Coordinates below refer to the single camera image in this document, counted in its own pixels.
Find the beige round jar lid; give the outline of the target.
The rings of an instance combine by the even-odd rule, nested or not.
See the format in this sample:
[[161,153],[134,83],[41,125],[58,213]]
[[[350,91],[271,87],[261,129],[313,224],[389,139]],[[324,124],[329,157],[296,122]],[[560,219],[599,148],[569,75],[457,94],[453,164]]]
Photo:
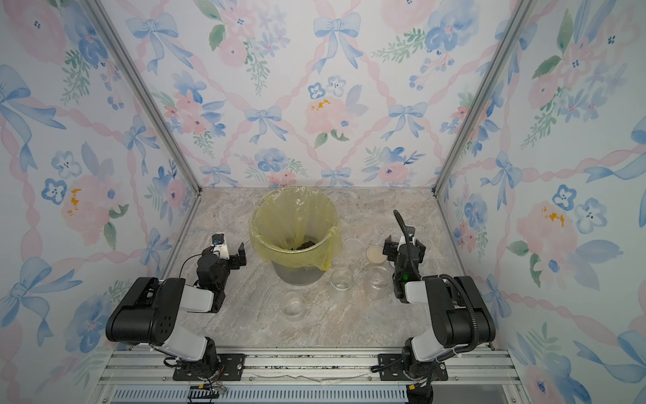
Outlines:
[[383,247],[378,245],[370,246],[366,251],[366,258],[371,264],[380,265],[387,261],[387,256],[383,252]]

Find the translucent plastic container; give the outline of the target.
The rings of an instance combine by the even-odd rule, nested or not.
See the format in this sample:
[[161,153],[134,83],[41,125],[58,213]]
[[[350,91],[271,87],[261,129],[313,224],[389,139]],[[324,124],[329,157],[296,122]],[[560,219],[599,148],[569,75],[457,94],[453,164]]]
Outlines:
[[373,301],[378,301],[392,292],[390,272],[381,266],[372,266],[363,271],[363,293]]

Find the translucent round container lid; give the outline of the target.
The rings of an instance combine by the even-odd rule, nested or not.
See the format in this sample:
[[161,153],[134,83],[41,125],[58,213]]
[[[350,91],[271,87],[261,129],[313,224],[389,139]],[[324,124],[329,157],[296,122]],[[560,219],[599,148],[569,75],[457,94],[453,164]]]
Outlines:
[[350,259],[360,259],[364,254],[364,244],[357,238],[348,238],[343,241],[343,254]]

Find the glass jar with tea leaves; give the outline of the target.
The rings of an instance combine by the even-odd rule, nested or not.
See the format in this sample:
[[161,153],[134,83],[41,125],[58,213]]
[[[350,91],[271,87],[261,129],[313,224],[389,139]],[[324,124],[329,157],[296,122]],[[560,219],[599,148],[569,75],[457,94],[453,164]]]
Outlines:
[[349,269],[335,269],[331,273],[330,278],[331,286],[335,291],[339,292],[348,292],[353,289],[354,286],[354,275],[353,272]]

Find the small jar with grey lid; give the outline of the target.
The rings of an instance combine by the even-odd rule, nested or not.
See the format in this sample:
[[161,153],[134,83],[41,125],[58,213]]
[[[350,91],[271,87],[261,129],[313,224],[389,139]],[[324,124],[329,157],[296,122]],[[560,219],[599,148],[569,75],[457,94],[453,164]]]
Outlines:
[[307,314],[307,301],[304,295],[299,292],[288,292],[282,303],[282,313],[285,318],[292,322],[302,320]]

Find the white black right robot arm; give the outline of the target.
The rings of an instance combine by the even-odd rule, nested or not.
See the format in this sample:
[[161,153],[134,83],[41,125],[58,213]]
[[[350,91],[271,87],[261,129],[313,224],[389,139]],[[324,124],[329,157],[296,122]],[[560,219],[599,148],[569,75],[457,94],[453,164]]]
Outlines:
[[496,338],[496,326],[484,298],[469,276],[422,276],[419,266],[426,247],[414,237],[387,237],[383,254],[395,266],[397,300],[427,306],[430,328],[408,338],[401,350],[402,370],[412,380],[444,378],[440,370],[455,356],[469,353]]

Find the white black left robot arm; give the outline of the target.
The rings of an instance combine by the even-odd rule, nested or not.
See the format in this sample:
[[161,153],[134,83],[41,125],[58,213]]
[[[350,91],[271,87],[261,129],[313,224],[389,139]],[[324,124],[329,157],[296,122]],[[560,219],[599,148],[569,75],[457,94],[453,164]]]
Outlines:
[[178,324],[182,312],[215,314],[225,301],[230,272],[247,265],[245,245],[233,254],[221,233],[199,254],[198,281],[182,277],[140,277],[109,317],[105,334],[109,341],[132,346],[146,344],[175,360],[177,375],[215,380],[225,369],[212,338]]

